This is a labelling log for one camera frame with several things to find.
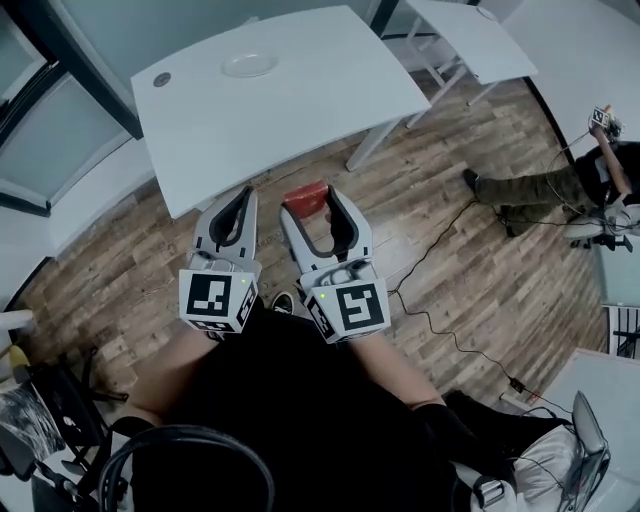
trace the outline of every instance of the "white table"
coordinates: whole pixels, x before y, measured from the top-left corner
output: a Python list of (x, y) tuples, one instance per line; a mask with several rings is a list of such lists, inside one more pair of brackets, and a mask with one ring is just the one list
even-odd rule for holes
[[(278, 63), (252, 78), (222, 72), (247, 54)], [(169, 81), (154, 86), (162, 73)], [(279, 163), (373, 128), (347, 162), (353, 170), (400, 119), (430, 108), (400, 62), (344, 6), (243, 25), (157, 62), (132, 84), (174, 218)]]
[[(431, 98), (431, 104), (442, 98), (467, 71), (471, 71), (480, 84), (490, 84), (469, 101), (468, 105), (473, 105), (501, 81), (531, 76), (538, 72), (527, 55), (486, 9), (433, 0), (407, 0), (407, 3), (418, 14), (407, 36), (407, 45), (440, 86), (440, 90)], [(424, 21), (437, 35), (416, 46), (413, 38)], [(445, 39), (457, 55), (436, 69), (422, 52), (440, 38)], [(445, 81), (443, 74), (452, 67), (457, 69)], [(421, 117), (422, 114), (414, 116), (407, 127), (411, 128)]]

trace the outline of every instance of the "glass wall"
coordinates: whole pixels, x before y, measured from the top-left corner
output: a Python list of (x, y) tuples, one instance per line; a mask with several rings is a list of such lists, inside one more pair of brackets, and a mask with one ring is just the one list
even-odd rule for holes
[(0, 104), (11, 101), (45, 63), (0, 7)]
[(92, 164), (130, 138), (69, 75), (0, 147), (0, 180), (55, 202)]

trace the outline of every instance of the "black cable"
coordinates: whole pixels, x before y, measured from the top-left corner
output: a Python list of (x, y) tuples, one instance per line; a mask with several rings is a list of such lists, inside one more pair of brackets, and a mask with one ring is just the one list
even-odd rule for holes
[(556, 414), (549, 408), (541, 405), (539, 407), (534, 407), (533, 409), (529, 409), (528, 411), (523, 412), (522, 414), (520, 414), (518, 416), (518, 418), (524, 418), (527, 414), (531, 414), (532, 412), (535, 411), (547, 411), (549, 413), (549, 415), (553, 418), (553, 419), (558, 419), (558, 417), (556, 416)]
[(436, 241), (433, 242), (429, 248), (427, 249), (427, 252), (424, 253), (424, 255), (422, 256), (422, 258), (420, 258), (418, 261), (416, 261), (416, 263), (413, 265), (413, 267), (411, 267), (411, 270), (409, 270), (409, 273), (404, 276), (402, 279), (400, 279), (400, 282), (398, 283), (398, 286), (396, 286), (393, 290), (391, 290), (388, 293), (388, 296), (390, 297), (391, 295), (393, 295), (394, 293), (398, 293), (398, 290), (400, 289), (400, 287), (402, 286), (402, 283), (404, 283), (405, 279), (407, 279), (412, 273), (413, 271), (416, 269), (416, 267), (418, 265), (420, 265), (420, 263), (422, 263), (424, 260), (427, 259), (427, 256), (429, 256), (429, 253), (431, 252), (431, 249), (433, 249), (436, 245), (438, 245), (440, 243), (440, 240), (442, 240), (442, 237), (447, 234), (447, 232), (453, 227), (453, 225), (455, 224), (455, 222), (462, 216), (462, 214), (467, 211), (467, 209), (471, 206), (474, 205), (476, 203), (479, 203), (480, 201), (478, 201), (477, 199), (474, 199), (473, 201), (469, 201), (466, 206), (460, 210), (458, 212), (458, 214), (453, 218), (453, 220), (449, 223), (449, 225), (446, 227), (446, 229), (440, 233), (438, 235), (438, 238), (436, 238)]
[(477, 199), (474, 199), (470, 202), (468, 202), (459, 212), (458, 214), (453, 218), (453, 220), (449, 223), (449, 225), (444, 229), (444, 231), (442, 231), (438, 237), (436, 238), (436, 241), (433, 242), (426, 250), (426, 252), (423, 254), (423, 256), (414, 263), (413, 267), (411, 267), (411, 270), (409, 270), (409, 272), (402, 278), (400, 279), (400, 282), (398, 283), (398, 285), (391, 291), (389, 291), (387, 293), (388, 297), (391, 297), (393, 295), (398, 295), (398, 298), (400, 299), (400, 304), (402, 304), (402, 310), (404, 311), (405, 315), (408, 316), (419, 316), (419, 315), (426, 315), (427, 320), (429, 322), (429, 330), (435, 334), (435, 335), (451, 335), (453, 337), (453, 342), (456, 346), (456, 349), (459, 352), (462, 352), (464, 354), (477, 354), (477, 355), (481, 355), (482, 357), (484, 357), (487, 361), (492, 362), (493, 364), (497, 365), (501, 370), (502, 373), (504, 373), (504, 375), (507, 377), (507, 379), (509, 379), (509, 385), (515, 389), (518, 393), (522, 393), (523, 391), (526, 391), (527, 393), (531, 394), (532, 396), (535, 396), (537, 398), (540, 398), (541, 400), (543, 400), (544, 402), (553, 405), (554, 407), (557, 407), (558, 409), (566, 412), (567, 414), (571, 414), (570, 411), (568, 411), (567, 409), (565, 409), (564, 407), (560, 407), (557, 404), (554, 404), (553, 402), (547, 400), (546, 398), (543, 398), (542, 396), (540, 396), (538, 393), (536, 393), (535, 391), (531, 391), (529, 388), (527, 388), (524, 383), (520, 380), (518, 380), (515, 377), (512, 377), (509, 372), (507, 372), (506, 368), (504, 367), (504, 365), (500, 362), (497, 361), (491, 357), (489, 357), (487, 354), (485, 354), (482, 350), (475, 350), (475, 349), (462, 349), (460, 348), (460, 345), (458, 344), (458, 336), (456, 335), (455, 332), (453, 331), (436, 331), (433, 328), (433, 323), (431, 321), (431, 315), (429, 314), (429, 312), (426, 309), (420, 310), (420, 311), (409, 311), (407, 309), (407, 306), (404, 302), (404, 298), (402, 297), (402, 294), (400, 293), (400, 287), (403, 285), (403, 283), (409, 278), (409, 276), (411, 274), (413, 274), (413, 271), (418, 267), (418, 265), (420, 265), (420, 263), (422, 263), (425, 259), (427, 259), (427, 256), (429, 255), (429, 253), (431, 252), (431, 250), (438, 245), (438, 243), (440, 242), (440, 240), (442, 240), (442, 237), (444, 237), (444, 235), (453, 227), (453, 225), (455, 224), (455, 222), (462, 216), (462, 214), (467, 211), (467, 209), (469, 209), (469, 207), (471, 207), (471, 205), (479, 203), (480, 201), (478, 201)]
[(565, 495), (567, 495), (567, 496), (568, 496), (567, 490), (565, 489), (564, 485), (562, 485), (562, 484), (560, 483), (560, 480), (558, 480), (558, 479), (556, 478), (556, 476), (555, 476), (551, 471), (549, 471), (547, 468), (545, 468), (545, 467), (544, 467), (542, 464), (540, 464), (537, 460), (530, 459), (529, 457), (509, 457), (507, 460), (518, 460), (518, 459), (526, 460), (526, 461), (529, 461), (529, 462), (533, 462), (533, 463), (534, 463), (536, 466), (538, 466), (540, 469), (543, 469), (544, 471), (546, 471), (547, 473), (549, 473), (549, 475), (551, 476), (551, 478), (553, 478), (553, 479), (555, 480), (556, 484), (558, 484), (558, 487), (560, 487), (560, 489), (562, 489), (562, 498), (564, 498), (564, 496), (565, 496)]
[(532, 396), (535, 396), (536, 398), (539, 398), (540, 400), (542, 400), (543, 402), (548, 403), (549, 405), (553, 405), (554, 407), (557, 407), (558, 409), (560, 409), (561, 411), (566, 412), (567, 414), (571, 415), (573, 414), (571, 411), (568, 411), (567, 409), (565, 409), (564, 407), (560, 407), (558, 404), (554, 404), (553, 402), (550, 402), (549, 400), (547, 400), (545, 397), (540, 396), (538, 393), (535, 393), (533, 391), (531, 391), (530, 389), (524, 388), (524, 390), (531, 394)]
[(98, 507), (100, 512), (117, 510), (116, 486), (122, 468), (129, 456), (138, 449), (166, 443), (203, 444), (233, 450), (251, 460), (260, 470), (267, 486), (267, 502), (264, 510), (271, 511), (275, 498), (275, 484), (269, 468), (260, 456), (246, 444), (217, 430), (195, 425), (171, 425), (145, 430), (127, 441), (105, 463), (98, 482)]

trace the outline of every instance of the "black shoe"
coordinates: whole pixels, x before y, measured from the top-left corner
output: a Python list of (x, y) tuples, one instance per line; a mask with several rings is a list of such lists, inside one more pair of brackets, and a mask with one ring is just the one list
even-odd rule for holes
[(476, 193), (476, 183), (479, 177), (480, 176), (478, 176), (478, 173), (472, 171), (471, 169), (465, 169), (464, 171), (462, 171), (462, 179), (474, 194)]
[(289, 292), (280, 292), (276, 295), (276, 298), (273, 299), (271, 309), (278, 313), (293, 315), (293, 295)]
[(505, 229), (507, 230), (507, 236), (509, 238), (516, 238), (518, 235), (516, 235), (513, 232), (513, 227), (509, 225), (509, 207), (502, 205), (500, 207), (500, 222), (502, 222), (502, 224), (504, 224)]
[(502, 224), (504, 224), (505, 226), (509, 225), (509, 207), (502, 205), (500, 207), (500, 217), (498, 217), (500, 219), (500, 222), (502, 222)]

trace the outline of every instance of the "person's leg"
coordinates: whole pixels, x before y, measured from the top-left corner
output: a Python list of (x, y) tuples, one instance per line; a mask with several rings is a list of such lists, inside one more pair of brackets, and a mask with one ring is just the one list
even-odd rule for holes
[(585, 196), (578, 175), (571, 166), (547, 174), (507, 180), (479, 177), (475, 184), (478, 200), (492, 205), (562, 204), (554, 190), (569, 204), (581, 201)]
[(478, 178), (475, 192), (484, 203), (502, 205), (500, 213), (510, 236), (522, 235), (557, 205), (567, 203), (577, 208), (591, 204), (571, 166), (507, 180)]
[(500, 220), (507, 226), (509, 236), (523, 235), (556, 207), (553, 204), (530, 204), (500, 207)]

